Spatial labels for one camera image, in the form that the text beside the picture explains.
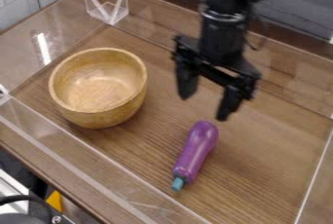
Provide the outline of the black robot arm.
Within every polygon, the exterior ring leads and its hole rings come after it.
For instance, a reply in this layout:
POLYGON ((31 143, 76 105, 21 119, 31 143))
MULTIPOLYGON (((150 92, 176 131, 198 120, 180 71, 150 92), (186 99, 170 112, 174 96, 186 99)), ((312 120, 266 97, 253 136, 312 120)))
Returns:
POLYGON ((246 33, 254 4, 261 0, 205 0, 196 38, 176 35, 172 60, 176 92, 186 99, 196 92, 199 78, 223 87, 215 118, 225 121, 243 100, 254 97, 262 74, 245 59, 246 33))

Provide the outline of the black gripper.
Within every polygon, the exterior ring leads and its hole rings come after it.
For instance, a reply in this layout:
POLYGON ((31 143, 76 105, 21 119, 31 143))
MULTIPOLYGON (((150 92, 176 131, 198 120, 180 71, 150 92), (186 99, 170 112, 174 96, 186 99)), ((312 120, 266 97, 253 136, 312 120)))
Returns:
POLYGON ((209 10, 201 17, 199 37, 182 34, 174 37, 176 92, 183 100, 191 97, 201 76, 225 87, 215 118, 226 121, 238 110, 242 98, 253 97, 262 77, 243 57, 249 20, 242 14, 219 14, 209 10))

